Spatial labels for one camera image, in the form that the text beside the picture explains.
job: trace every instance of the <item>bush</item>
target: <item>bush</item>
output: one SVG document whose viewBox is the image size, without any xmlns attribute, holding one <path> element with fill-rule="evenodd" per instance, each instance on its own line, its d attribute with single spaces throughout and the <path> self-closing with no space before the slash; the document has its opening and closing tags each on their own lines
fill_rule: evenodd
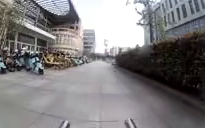
<svg viewBox="0 0 205 128">
<path fill-rule="evenodd" d="M 116 57 L 119 66 L 205 101 L 205 33 L 135 48 Z"/>
</svg>

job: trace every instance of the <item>asphalt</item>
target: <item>asphalt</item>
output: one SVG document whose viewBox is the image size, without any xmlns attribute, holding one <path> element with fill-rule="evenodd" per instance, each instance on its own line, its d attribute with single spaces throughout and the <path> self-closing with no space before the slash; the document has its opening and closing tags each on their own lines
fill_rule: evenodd
<svg viewBox="0 0 205 128">
<path fill-rule="evenodd" d="M 0 75 L 0 128 L 205 128 L 205 112 L 152 80 L 97 61 L 44 76 Z"/>
</svg>

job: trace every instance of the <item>bare tree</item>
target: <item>bare tree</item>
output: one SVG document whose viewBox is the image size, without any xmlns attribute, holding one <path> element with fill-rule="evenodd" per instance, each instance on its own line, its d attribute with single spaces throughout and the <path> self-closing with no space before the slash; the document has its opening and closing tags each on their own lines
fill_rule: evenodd
<svg viewBox="0 0 205 128">
<path fill-rule="evenodd" d="M 149 27 L 150 32 L 150 41 L 153 41 L 153 29 L 159 33 L 160 39 L 166 38 L 165 32 L 165 22 L 164 19 L 156 14 L 156 10 L 154 10 L 154 6 L 160 6 L 157 0 L 134 0 L 133 4 L 142 5 L 142 9 L 138 9 L 135 7 L 137 14 L 139 14 L 140 19 L 137 22 L 137 25 L 143 27 Z"/>
<path fill-rule="evenodd" d="M 140 15 L 140 19 L 137 23 L 137 25 L 140 26 L 149 26 L 149 32 L 150 32 L 150 41 L 153 40 L 152 33 L 153 33 L 153 10 L 152 6 L 156 3 L 155 0 L 134 0 L 133 4 L 140 4 L 143 5 L 142 10 L 138 10 L 135 7 L 136 12 Z"/>
<path fill-rule="evenodd" d="M 21 28 L 22 21 L 22 12 L 16 6 L 5 5 L 0 8 L 0 51 L 5 47 L 8 35 Z"/>
</svg>

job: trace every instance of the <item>tall building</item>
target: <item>tall building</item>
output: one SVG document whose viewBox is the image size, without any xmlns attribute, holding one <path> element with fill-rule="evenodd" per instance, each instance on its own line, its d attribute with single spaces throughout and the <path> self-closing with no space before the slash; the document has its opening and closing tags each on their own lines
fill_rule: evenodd
<svg viewBox="0 0 205 128">
<path fill-rule="evenodd" d="M 84 54 L 94 53 L 96 48 L 95 31 L 86 29 L 83 31 L 83 36 Z"/>
<path fill-rule="evenodd" d="M 12 5 L 22 13 L 21 29 L 9 35 L 10 50 L 60 50 L 71 54 L 83 51 L 82 27 L 71 0 L 0 0 L 0 10 Z"/>
<path fill-rule="evenodd" d="M 155 15 L 163 19 L 164 32 L 166 37 L 182 36 L 189 32 L 205 30 L 205 0 L 161 0 L 158 11 L 154 9 Z M 157 25 L 153 26 L 153 32 L 150 35 L 152 41 L 156 41 Z"/>
</svg>

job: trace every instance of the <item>sky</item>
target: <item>sky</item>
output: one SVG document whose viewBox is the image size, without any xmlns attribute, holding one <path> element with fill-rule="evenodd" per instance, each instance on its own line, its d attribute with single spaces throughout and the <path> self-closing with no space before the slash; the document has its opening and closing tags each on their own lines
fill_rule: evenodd
<svg viewBox="0 0 205 128">
<path fill-rule="evenodd" d="M 104 52 L 104 39 L 108 47 L 135 47 L 144 44 L 144 31 L 136 23 L 139 15 L 127 0 L 72 0 L 82 21 L 83 29 L 94 29 L 96 52 Z"/>
</svg>

